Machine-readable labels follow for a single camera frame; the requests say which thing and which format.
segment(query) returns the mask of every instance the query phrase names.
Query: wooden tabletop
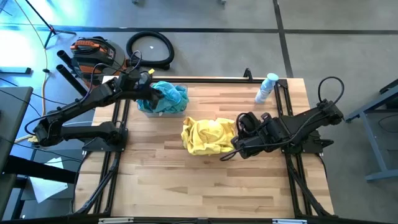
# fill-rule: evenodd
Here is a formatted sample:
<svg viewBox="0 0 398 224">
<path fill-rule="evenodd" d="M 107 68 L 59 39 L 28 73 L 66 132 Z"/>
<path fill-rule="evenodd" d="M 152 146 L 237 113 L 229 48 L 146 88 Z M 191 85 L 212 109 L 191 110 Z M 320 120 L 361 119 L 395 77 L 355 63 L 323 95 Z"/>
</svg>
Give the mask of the wooden tabletop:
<svg viewBox="0 0 398 224">
<path fill-rule="evenodd" d="M 304 80 L 287 79 L 294 114 L 309 109 Z M 186 83 L 186 115 L 195 120 L 236 119 L 253 111 L 278 116 L 275 95 L 264 105 L 254 104 L 259 84 Z M 94 125 L 110 121 L 113 105 L 97 108 Z M 182 146 L 184 118 L 148 118 L 131 102 L 129 139 L 122 153 L 112 216 L 134 217 L 293 217 L 285 157 L 280 150 L 249 159 L 239 155 L 219 161 L 220 155 L 192 156 Z M 76 187 L 79 209 L 98 185 L 103 152 L 90 155 L 81 168 Z M 325 210 L 333 213 L 325 171 L 319 158 L 303 154 L 308 188 Z M 108 189 L 105 189 L 103 207 Z M 304 211 L 302 194 L 298 190 Z"/>
</svg>

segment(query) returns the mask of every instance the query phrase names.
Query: black hose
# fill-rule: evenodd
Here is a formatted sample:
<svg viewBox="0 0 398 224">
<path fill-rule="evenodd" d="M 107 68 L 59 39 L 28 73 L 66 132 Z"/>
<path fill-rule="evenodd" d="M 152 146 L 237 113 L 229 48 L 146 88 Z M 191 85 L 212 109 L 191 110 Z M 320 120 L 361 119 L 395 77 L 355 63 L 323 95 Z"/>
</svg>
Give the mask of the black hose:
<svg viewBox="0 0 398 224">
<path fill-rule="evenodd" d="M 159 60 L 159 61 L 148 61 L 148 60 L 141 60 L 140 66 L 144 67 L 151 67 L 151 68 L 161 68 L 164 70 L 168 70 L 170 68 L 170 63 L 172 63 L 174 59 L 174 49 L 172 43 L 166 38 L 163 34 L 158 33 L 158 32 L 152 32 L 152 31 L 142 31 L 134 34 L 129 41 L 127 41 L 126 44 L 126 52 L 128 56 L 131 58 L 130 65 L 131 67 L 135 66 L 138 61 L 139 57 L 133 55 L 132 51 L 132 45 L 135 41 L 140 39 L 141 37 L 155 37 L 160 39 L 167 47 L 169 50 L 169 56 L 165 60 Z"/>
</svg>

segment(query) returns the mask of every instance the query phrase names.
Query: yellow cloth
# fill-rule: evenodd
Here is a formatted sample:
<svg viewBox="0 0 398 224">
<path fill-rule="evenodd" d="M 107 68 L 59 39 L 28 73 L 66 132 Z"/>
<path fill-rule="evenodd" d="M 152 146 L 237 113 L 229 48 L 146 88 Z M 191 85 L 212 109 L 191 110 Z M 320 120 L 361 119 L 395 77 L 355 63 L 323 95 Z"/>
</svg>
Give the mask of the yellow cloth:
<svg viewBox="0 0 398 224">
<path fill-rule="evenodd" d="M 187 117 L 181 133 L 184 148 L 192 155 L 230 152 L 234 149 L 231 144 L 234 136 L 234 121 L 224 118 L 195 121 Z"/>
</svg>

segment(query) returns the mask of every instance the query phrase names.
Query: concrete floor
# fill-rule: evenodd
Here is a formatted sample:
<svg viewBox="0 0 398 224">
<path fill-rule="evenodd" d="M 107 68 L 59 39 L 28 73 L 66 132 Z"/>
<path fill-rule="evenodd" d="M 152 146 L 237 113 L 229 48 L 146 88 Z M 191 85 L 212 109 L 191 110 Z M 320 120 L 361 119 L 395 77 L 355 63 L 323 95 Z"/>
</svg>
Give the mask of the concrete floor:
<svg viewBox="0 0 398 224">
<path fill-rule="evenodd" d="M 34 24 L 39 18 L 19 0 Z M 32 4 L 53 25 L 88 27 L 178 27 L 178 28 L 251 28 L 276 29 L 272 0 L 228 0 L 225 7 L 216 0 L 140 0 L 135 6 L 130 1 L 31 0 Z M 396 30 L 398 15 L 394 0 L 279 0 L 285 29 L 366 29 Z M 26 24 L 27 21 L 13 1 L 4 8 L 12 17 L 0 13 L 4 23 Z M 40 93 L 45 67 L 44 53 L 29 26 L 20 31 L 0 30 L 0 49 L 10 52 L 0 55 L 0 66 L 30 66 L 29 76 L 5 75 L 19 85 L 30 85 Z M 77 37 L 101 35 L 124 48 L 132 32 L 79 32 L 77 36 L 59 34 L 49 43 L 50 75 L 46 95 L 52 100 L 69 102 L 78 97 L 77 92 L 55 72 L 62 63 L 56 57 L 60 49 L 68 49 Z M 175 59 L 169 71 L 157 70 L 158 75 L 241 77 L 246 67 L 255 77 L 275 72 L 286 77 L 278 34 L 227 34 L 227 33 L 164 33 L 174 45 Z M 46 32 L 40 32 L 46 38 Z M 21 43 L 18 50 L 10 41 Z M 327 76 L 335 75 L 346 85 L 345 95 L 338 103 L 344 114 L 377 97 L 378 90 L 397 78 L 396 35 L 304 35 L 287 34 L 287 48 L 295 78 L 304 78 L 310 104 L 317 102 L 317 85 Z M 154 39 L 137 43 L 145 59 L 166 57 L 167 50 Z M 340 91 L 337 83 L 323 86 L 322 95 L 332 100 Z M 41 101 L 32 98 L 32 104 L 41 108 Z M 47 103 L 47 108 L 56 105 Z M 85 114 L 78 121 L 92 119 Z M 34 118 L 28 109 L 24 123 Z M 398 223 L 398 178 L 367 183 L 364 176 L 379 171 L 362 122 L 321 128 L 326 139 L 335 140 L 326 148 L 324 160 L 335 213 L 344 218 Z M 73 149 L 76 145 L 62 147 Z M 27 151 L 15 148 L 13 153 L 29 156 Z M 59 208 L 57 212 L 49 208 Z M 28 203 L 24 208 L 27 218 L 59 215 L 68 212 L 68 200 L 48 200 Z"/>
</svg>

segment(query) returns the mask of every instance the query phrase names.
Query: teal towel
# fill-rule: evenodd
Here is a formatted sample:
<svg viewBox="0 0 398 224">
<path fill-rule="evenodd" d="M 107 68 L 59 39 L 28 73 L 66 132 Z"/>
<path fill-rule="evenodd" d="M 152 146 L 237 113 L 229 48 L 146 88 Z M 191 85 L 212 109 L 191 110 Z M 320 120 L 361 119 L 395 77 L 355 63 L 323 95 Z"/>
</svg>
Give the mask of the teal towel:
<svg viewBox="0 0 398 224">
<path fill-rule="evenodd" d="M 159 100 L 156 109 L 151 109 L 148 100 L 137 100 L 138 109 L 148 113 L 178 113 L 184 111 L 189 102 L 187 89 L 182 86 L 173 86 L 171 83 L 160 81 L 155 83 L 152 88 L 160 90 L 164 98 Z"/>
</svg>

